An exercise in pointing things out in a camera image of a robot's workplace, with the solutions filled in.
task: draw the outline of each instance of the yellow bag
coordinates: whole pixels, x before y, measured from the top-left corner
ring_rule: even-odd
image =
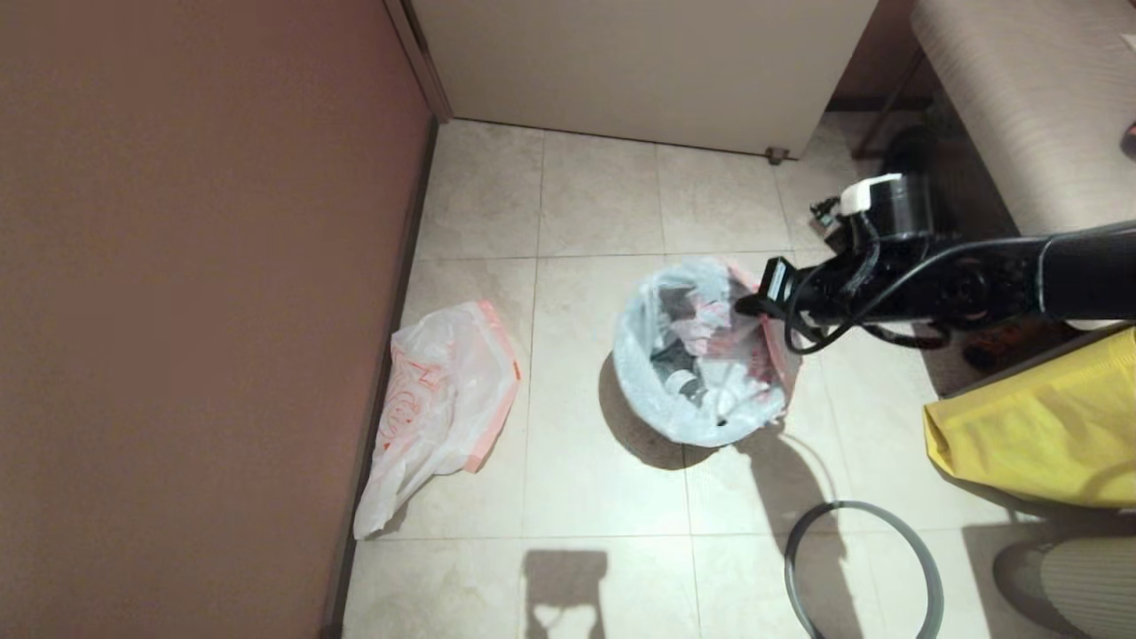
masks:
[[[924,407],[945,473],[1025,498],[1136,506],[1136,330]]]

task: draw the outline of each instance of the plastic bag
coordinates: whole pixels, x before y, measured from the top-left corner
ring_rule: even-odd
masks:
[[[720,259],[688,260],[645,281],[627,302],[613,360],[632,409],[677,443],[733,443],[784,414],[800,358],[779,322],[734,313],[757,290]]]
[[[520,385],[488,301],[432,313],[391,339],[393,366],[354,537],[378,532],[431,475],[477,472]]]
[[[924,407],[951,476],[1026,498],[1136,506],[1136,330]]]

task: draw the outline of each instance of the baseboard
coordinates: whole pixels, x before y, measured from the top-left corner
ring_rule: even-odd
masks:
[[[884,102],[887,101],[886,96],[879,97],[867,97],[867,98],[833,98],[828,100],[828,106],[825,107],[826,111],[872,111],[878,113],[884,109]],[[897,111],[921,111],[930,107],[932,99],[927,98],[900,98],[895,101],[895,106],[892,107]]]
[[[402,323],[402,307],[407,301],[407,288],[410,285],[410,268],[415,262],[415,247],[418,243],[418,229],[421,226],[423,206],[426,202],[426,188],[429,184],[431,166],[434,164],[434,147],[437,141],[437,118],[431,117],[429,132],[426,135],[426,152],[423,156],[421,168],[418,172],[418,188],[415,191],[415,199],[410,210],[407,213],[407,225],[403,229],[402,241],[399,244],[399,274],[398,287],[394,292],[394,304],[391,306],[390,333],[398,330]],[[351,533],[351,521],[356,508],[359,507],[359,499],[362,498],[362,489],[367,486],[367,475],[370,473],[370,457],[375,453],[375,435],[378,433],[378,417],[383,414],[383,399],[385,397],[386,382],[391,376],[391,352],[386,348],[390,343],[390,334],[383,341],[383,360],[379,364],[377,376],[377,389],[375,390],[375,405],[371,408],[370,423],[367,426],[367,437],[362,454],[364,463],[360,465],[359,474],[356,478],[354,499],[351,501],[351,512],[348,513],[344,525],[344,538],[341,540],[341,557],[339,575],[333,583],[333,591],[328,594],[327,612],[324,615],[324,626],[319,631],[319,639],[341,639],[343,637],[343,613],[346,609],[348,587],[351,584],[351,566],[354,563],[356,540]]]

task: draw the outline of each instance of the cabinet door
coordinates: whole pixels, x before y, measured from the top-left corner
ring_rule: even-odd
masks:
[[[876,0],[412,0],[457,117],[795,157]]]

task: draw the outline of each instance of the tile floor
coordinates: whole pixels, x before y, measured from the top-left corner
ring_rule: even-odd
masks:
[[[938,562],[941,637],[1046,638],[993,590],[1033,529],[945,482],[924,453],[935,399],[917,352],[850,333],[805,362],[784,433],[710,454],[644,431],[609,354],[636,283],[685,255],[755,273],[818,262],[808,204],[866,171],[862,116],[829,115],[801,161],[453,122],[438,134],[403,323],[486,298],[524,382],[476,475],[435,478],[358,546],[350,638],[792,638],[797,516],[834,497],[900,515]],[[805,539],[807,605],[829,637],[909,638],[925,609],[903,541],[858,513]]]

